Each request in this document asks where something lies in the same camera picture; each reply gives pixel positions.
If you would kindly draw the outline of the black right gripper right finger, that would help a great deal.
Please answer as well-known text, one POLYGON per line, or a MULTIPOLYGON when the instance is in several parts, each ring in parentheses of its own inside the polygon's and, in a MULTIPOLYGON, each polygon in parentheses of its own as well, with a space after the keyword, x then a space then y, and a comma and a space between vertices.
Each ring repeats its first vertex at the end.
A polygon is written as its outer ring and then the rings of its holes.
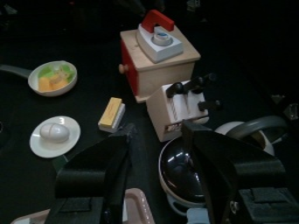
POLYGON ((299 224, 299 202, 277 158, 189 121, 181 123, 181 137, 210 224, 299 224))

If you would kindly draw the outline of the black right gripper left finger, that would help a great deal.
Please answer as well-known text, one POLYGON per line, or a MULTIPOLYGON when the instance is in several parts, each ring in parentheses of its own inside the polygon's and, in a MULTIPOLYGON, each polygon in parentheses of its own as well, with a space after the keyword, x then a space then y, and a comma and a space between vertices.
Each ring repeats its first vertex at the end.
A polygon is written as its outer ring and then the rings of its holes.
POLYGON ((43 224, 121 224, 136 127, 128 124, 59 168, 43 224))

